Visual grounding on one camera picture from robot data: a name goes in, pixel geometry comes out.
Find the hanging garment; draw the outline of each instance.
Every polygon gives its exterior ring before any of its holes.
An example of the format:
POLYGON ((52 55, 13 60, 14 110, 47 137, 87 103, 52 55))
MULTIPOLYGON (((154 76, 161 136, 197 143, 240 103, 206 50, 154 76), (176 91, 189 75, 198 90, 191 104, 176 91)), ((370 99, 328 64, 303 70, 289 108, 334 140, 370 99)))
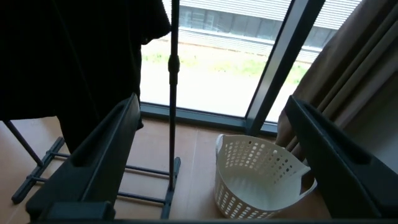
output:
POLYGON ((0 120, 57 116, 71 153, 139 96, 141 44, 170 31, 161 0, 9 1, 1 16, 0 120))

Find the curtain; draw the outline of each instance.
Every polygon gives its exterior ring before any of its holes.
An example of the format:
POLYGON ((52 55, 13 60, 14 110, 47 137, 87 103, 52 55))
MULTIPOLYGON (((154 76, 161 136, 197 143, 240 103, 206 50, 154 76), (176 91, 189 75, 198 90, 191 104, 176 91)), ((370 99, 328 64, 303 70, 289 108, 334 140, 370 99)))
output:
MULTIPOLYGON (((398 1, 363 0, 302 78, 294 96, 345 130, 397 77, 398 1)), ((282 110, 276 144, 305 159, 282 110)))

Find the glass pane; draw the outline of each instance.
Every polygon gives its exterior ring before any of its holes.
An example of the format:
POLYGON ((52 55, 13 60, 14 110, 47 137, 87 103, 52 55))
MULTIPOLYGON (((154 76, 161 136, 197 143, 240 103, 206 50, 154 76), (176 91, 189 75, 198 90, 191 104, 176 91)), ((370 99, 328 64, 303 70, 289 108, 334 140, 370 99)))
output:
POLYGON ((322 48, 333 37, 361 0, 326 0, 289 75, 283 84, 266 121, 278 122, 288 97, 311 67, 322 48))
MULTIPOLYGON (((170 0, 163 2, 170 18, 170 0)), ((290 0, 180 3, 177 106, 243 117, 290 0)), ((169 40, 142 47, 141 101, 169 104, 169 40)))

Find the basket handle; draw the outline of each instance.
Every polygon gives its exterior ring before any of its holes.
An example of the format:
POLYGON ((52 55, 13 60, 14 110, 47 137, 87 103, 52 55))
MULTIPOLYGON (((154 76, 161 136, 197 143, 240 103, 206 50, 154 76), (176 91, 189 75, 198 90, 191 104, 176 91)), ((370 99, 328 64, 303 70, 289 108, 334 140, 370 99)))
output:
POLYGON ((310 193, 315 189, 315 187, 317 187, 317 185, 318 185, 318 182, 317 182, 316 179, 314 179, 314 180, 313 180, 312 186, 311 186, 308 190, 306 190, 305 192, 303 192, 302 194, 300 194, 300 195, 298 196, 298 200, 297 200, 297 201, 301 200, 302 198, 304 198, 305 196, 307 196, 308 194, 310 194, 310 193))
POLYGON ((224 139, 224 134, 220 134, 216 140, 216 163, 218 160, 218 152, 220 151, 221 147, 223 147, 223 139, 224 139))

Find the clothes rack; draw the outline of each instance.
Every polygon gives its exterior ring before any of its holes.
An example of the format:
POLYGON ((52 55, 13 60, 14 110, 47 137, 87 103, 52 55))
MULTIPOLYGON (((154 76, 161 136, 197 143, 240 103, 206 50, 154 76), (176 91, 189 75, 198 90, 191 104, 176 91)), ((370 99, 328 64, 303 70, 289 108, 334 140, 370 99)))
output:
MULTIPOLYGON (((119 196, 135 198, 139 200, 146 200, 155 203, 163 204, 161 218, 168 218, 170 214, 170 208, 172 204, 172 199, 174 196, 175 184, 177 181, 178 173, 180 170, 181 159, 179 157, 175 158, 175 116, 176 116, 176 106, 177 106, 177 80, 178 72, 180 70, 180 61, 178 59, 178 17, 179 17, 179 0, 172 0, 172 23, 171 23, 171 54, 169 58, 169 73, 170 73, 170 136, 169 136, 169 171, 153 170, 143 167, 135 167, 126 165, 126 169, 138 170, 142 172, 148 172, 159 175, 167 175, 169 177, 169 186, 167 188, 167 193, 165 199, 146 197, 142 195, 135 195, 125 192, 118 192, 119 196)), ((12 196, 12 201, 14 204, 21 203, 26 195, 29 193, 31 188, 36 184, 36 182, 46 182, 47 179, 41 178, 44 170, 49 166, 51 161, 56 157, 69 158, 70 155, 59 153, 60 148, 65 143, 62 137, 59 137, 53 146, 46 152, 43 159, 39 159, 37 154, 29 146, 20 132, 11 123, 11 121, 4 122, 6 126, 10 129, 11 133, 15 135, 17 140, 22 144, 24 149, 29 153, 29 155, 36 161, 37 167, 27 176, 24 183, 19 187, 16 193, 12 196)))

